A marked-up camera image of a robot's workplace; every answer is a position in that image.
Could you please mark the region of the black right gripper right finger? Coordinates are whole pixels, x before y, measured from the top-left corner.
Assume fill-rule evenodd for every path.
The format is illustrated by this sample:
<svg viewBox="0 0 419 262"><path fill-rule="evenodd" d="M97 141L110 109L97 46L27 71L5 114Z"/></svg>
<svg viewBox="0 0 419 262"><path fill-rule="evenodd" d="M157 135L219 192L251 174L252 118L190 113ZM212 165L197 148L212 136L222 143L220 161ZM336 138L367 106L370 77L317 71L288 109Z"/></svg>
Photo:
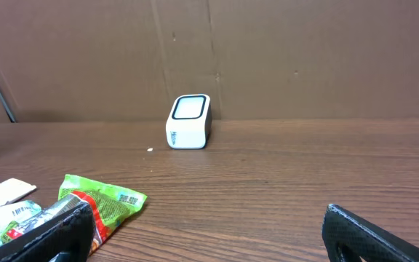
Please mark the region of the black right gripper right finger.
<svg viewBox="0 0 419 262"><path fill-rule="evenodd" d="M331 261L419 261L419 247L336 204L327 206L322 239Z"/></svg>

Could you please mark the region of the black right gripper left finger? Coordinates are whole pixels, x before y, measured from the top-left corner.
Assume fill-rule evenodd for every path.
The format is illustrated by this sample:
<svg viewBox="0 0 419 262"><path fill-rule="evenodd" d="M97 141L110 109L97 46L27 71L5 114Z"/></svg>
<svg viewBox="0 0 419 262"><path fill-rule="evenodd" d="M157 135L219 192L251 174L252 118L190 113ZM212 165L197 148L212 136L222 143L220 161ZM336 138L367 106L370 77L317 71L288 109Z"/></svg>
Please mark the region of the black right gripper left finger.
<svg viewBox="0 0 419 262"><path fill-rule="evenodd" d="M0 247L0 262L86 261L95 230L89 204L82 202Z"/></svg>

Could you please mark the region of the green snack bag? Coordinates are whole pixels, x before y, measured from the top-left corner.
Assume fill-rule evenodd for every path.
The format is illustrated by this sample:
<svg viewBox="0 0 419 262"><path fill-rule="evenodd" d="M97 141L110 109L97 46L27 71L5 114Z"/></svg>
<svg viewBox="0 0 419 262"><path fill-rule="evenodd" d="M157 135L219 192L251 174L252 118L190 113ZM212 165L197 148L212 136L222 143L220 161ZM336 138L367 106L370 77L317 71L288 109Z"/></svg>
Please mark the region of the green snack bag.
<svg viewBox="0 0 419 262"><path fill-rule="evenodd" d="M58 201L21 222L10 222L1 234L1 241L4 244L11 242L85 202L92 208L95 219L89 251L94 253L124 220L142 209L146 199L145 194L129 188L67 174L60 186Z"/></svg>

